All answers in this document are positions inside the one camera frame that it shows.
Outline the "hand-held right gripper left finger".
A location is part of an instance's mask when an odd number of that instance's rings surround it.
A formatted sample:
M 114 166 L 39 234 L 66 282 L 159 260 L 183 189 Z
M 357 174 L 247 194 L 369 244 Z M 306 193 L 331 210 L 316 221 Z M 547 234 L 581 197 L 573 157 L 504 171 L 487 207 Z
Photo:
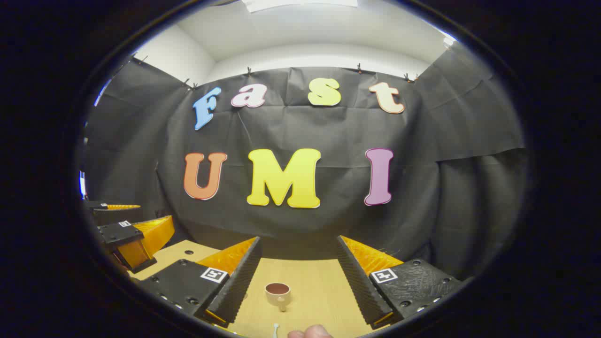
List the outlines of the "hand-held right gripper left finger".
M 256 236 L 201 261 L 179 259 L 138 286 L 182 313 L 226 328 L 234 323 L 261 258 Z

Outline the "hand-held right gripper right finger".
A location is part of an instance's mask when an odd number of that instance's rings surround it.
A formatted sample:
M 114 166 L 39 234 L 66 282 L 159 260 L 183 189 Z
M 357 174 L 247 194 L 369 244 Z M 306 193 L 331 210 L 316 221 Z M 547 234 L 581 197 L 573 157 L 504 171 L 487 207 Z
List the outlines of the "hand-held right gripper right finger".
M 337 243 L 338 261 L 372 329 L 429 309 L 464 285 L 423 259 L 403 262 L 345 236 L 338 236 Z

